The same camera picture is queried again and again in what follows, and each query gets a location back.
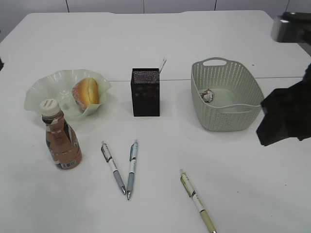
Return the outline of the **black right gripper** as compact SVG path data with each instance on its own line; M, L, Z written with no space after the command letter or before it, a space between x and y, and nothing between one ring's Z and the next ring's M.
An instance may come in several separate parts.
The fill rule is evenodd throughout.
M299 141L311 136L311 64L302 81L273 90L260 104L264 118L256 133L263 146L287 138Z

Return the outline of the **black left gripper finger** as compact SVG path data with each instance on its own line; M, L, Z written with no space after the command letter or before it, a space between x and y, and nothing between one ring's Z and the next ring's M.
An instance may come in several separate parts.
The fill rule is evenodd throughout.
M2 59L0 58L0 71L3 69L4 67L4 62L2 61Z

